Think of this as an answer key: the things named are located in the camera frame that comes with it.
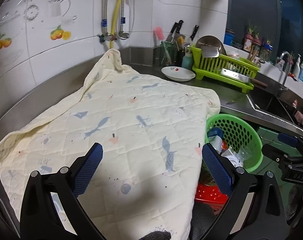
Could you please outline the gloved left hand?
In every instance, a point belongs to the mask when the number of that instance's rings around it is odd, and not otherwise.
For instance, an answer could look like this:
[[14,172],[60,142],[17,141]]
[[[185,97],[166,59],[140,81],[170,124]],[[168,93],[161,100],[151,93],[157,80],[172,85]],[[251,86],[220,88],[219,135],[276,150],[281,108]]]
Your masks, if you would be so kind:
[[139,240],[170,240],[171,239],[171,233],[167,231],[154,231],[151,232]]

